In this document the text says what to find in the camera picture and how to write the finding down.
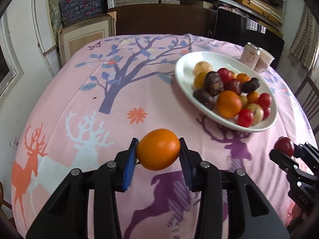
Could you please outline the right hand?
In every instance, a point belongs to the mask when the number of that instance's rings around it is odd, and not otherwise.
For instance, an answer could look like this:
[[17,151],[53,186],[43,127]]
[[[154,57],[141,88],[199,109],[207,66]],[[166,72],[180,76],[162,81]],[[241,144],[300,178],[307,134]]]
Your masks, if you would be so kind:
[[298,227],[308,216],[304,211],[294,202],[292,202],[287,210],[286,226]]

